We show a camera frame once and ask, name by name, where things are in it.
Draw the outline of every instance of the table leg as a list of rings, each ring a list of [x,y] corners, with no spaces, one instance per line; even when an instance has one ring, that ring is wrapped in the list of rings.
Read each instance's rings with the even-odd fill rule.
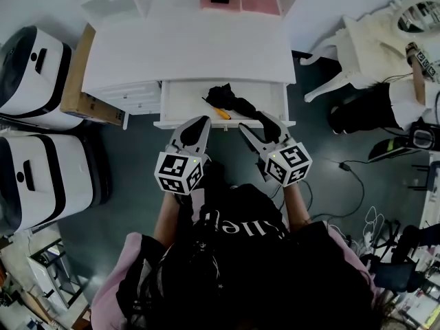
[[[343,86],[350,83],[349,77],[350,77],[350,73],[346,73],[343,71],[340,72],[338,75],[336,75],[335,78],[333,78],[329,82],[316,88],[314,91],[311,91],[310,93],[306,94],[304,96],[304,101],[311,102],[314,98],[316,98],[317,96],[320,96],[321,94],[328,93],[330,91],[334,91],[335,89],[342,88]]]
[[[345,33],[343,31],[337,32],[336,35],[331,36],[330,38],[324,39],[321,43],[318,44],[315,49],[313,49],[312,56],[310,58],[301,58],[300,64],[302,66],[308,66],[312,63],[316,62],[323,54],[327,47],[335,47],[341,41],[342,38],[345,37]]]

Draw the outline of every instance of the open drawer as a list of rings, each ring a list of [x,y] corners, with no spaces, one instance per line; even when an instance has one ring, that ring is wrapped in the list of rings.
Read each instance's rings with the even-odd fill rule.
[[[289,121],[286,84],[268,82],[243,82],[238,80],[178,80],[162,83],[160,121],[154,122],[160,129],[176,129],[181,124],[197,116],[207,115],[214,128],[238,127],[244,123],[249,127],[262,128],[263,125],[234,111],[226,111],[231,120],[224,120],[205,100],[209,89],[231,84],[237,98],[245,98],[257,110],[270,113],[282,120],[287,127],[294,126]]]

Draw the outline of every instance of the pink tray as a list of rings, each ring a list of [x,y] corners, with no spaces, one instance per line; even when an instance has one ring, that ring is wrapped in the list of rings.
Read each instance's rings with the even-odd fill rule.
[[[241,0],[243,11],[280,15],[277,0]]]
[[[240,0],[229,0],[229,3],[212,3],[211,0],[200,0],[201,8],[216,8],[220,10],[241,11],[241,1]]]

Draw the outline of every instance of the cardboard box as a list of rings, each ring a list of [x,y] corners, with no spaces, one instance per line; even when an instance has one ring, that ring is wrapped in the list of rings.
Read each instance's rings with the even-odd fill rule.
[[[125,112],[81,91],[95,30],[87,24],[72,59],[61,98],[63,113],[94,122],[122,126]]]

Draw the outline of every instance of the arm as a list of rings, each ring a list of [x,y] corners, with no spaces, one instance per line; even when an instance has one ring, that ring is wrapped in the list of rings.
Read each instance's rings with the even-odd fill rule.
[[[153,237],[167,249],[175,241],[179,209],[180,205],[174,195],[165,193]]]
[[[292,184],[284,188],[284,199],[291,232],[296,232],[311,223],[298,184]]]
[[[425,79],[421,72],[421,65],[415,56],[410,57],[412,63],[412,77],[414,79],[415,98],[421,105],[426,105],[425,101]]]

